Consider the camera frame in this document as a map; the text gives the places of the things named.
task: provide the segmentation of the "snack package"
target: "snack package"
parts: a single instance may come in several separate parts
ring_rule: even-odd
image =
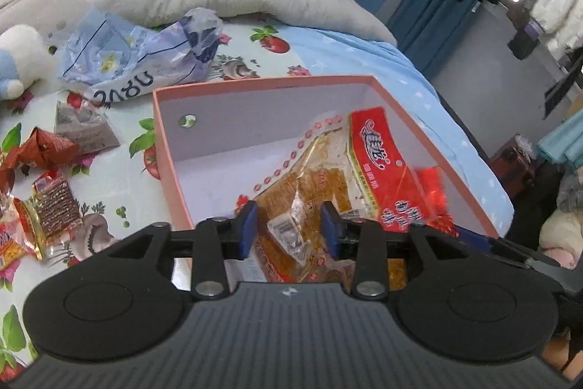
[[[37,259],[48,259],[72,241],[83,228],[79,207],[69,183],[59,171],[41,175],[28,200],[14,198],[19,225],[13,239]]]
[[[406,232],[415,220],[435,219],[380,107],[315,121],[282,168],[254,191],[257,255],[269,281],[351,280],[350,261],[340,263],[340,274],[324,266],[324,201],[334,203],[341,216],[377,220],[386,231]]]
[[[57,101],[54,132],[77,144],[79,155],[120,145],[107,116],[87,100],[78,109]]]
[[[52,132],[34,128],[22,145],[10,149],[0,165],[0,191],[7,194],[14,186],[14,170],[20,164],[43,170],[56,170],[77,155],[79,146]]]
[[[0,193],[0,271],[10,266],[13,261],[21,258],[25,249],[15,240],[15,231],[19,225],[19,217],[13,206],[12,195]]]

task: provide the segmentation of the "plastic wrapper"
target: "plastic wrapper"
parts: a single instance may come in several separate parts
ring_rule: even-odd
[[[15,239],[20,219],[13,200],[12,195],[0,193],[0,271],[26,253]]]
[[[433,218],[427,224],[439,231],[458,237],[454,227],[454,219],[450,216],[447,195],[443,188],[443,179],[439,167],[423,168],[416,171],[423,189],[425,201],[432,212]]]
[[[89,101],[82,101],[78,108],[57,101],[54,132],[77,144],[79,155],[120,145],[107,116]]]
[[[79,146],[52,132],[34,128],[22,145],[13,147],[0,166],[0,190],[8,193],[14,185],[14,170],[21,164],[56,170],[78,154]]]
[[[261,191],[263,184],[268,187]],[[393,142],[382,108],[315,121],[282,168],[255,191],[256,249],[270,281],[352,279],[351,261],[327,264],[333,261],[320,235],[324,201],[341,216],[377,220],[386,231],[406,232],[415,220],[436,218]]]
[[[124,101],[163,86],[204,81],[222,21],[196,8],[160,32],[92,7],[59,50],[58,76],[91,101]]]
[[[53,257],[83,227],[78,204],[59,171],[37,178],[32,196],[24,201],[14,198],[13,206],[19,217],[13,239],[39,260]]]

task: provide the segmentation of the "blue plush toy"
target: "blue plush toy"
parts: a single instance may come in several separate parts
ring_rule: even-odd
[[[0,100],[15,100],[34,81],[50,78],[55,61],[40,34],[14,26],[0,35]]]

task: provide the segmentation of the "cardboard box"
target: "cardboard box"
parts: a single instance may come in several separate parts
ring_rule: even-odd
[[[237,199],[272,176],[315,118],[385,108],[393,139],[413,168],[439,166],[457,225],[497,237],[460,176],[372,76],[242,79],[154,92],[156,155],[174,229],[232,216]]]

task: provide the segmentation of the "plastic bag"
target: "plastic bag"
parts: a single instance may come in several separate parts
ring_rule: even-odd
[[[222,21],[204,8],[154,32],[93,7],[59,50],[58,75],[70,89],[99,103],[204,81],[221,31]]]
[[[334,203],[343,217],[377,220],[405,232],[415,220],[434,220],[415,173],[392,140],[382,108],[315,121],[259,194],[256,249],[269,281],[352,279],[351,261],[335,263],[320,235],[320,206]]]
[[[57,101],[54,132],[77,144],[79,155],[120,145],[107,116],[89,101],[82,101],[79,108]]]

